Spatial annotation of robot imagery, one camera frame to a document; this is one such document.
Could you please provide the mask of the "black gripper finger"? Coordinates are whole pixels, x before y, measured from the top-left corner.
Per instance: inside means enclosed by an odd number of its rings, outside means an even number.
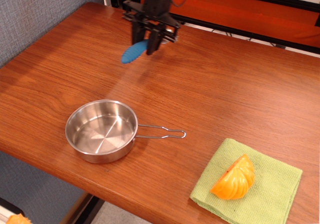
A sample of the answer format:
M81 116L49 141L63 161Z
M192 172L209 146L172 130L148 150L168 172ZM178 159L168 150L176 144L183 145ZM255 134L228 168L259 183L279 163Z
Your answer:
M142 23L138 21L132 22L132 44L141 42L145 38L145 27Z
M159 49L162 42L163 34L160 30L154 29L150 32L147 44L146 54L152 55L155 51Z

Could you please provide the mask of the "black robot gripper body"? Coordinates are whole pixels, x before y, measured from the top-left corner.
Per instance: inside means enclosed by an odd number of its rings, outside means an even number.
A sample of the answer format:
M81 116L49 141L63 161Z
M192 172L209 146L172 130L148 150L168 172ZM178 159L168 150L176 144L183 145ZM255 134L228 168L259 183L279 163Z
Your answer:
M180 23L170 15L173 0L144 0L143 3L126 0L124 18L144 25L146 31L159 30L162 39L176 42Z

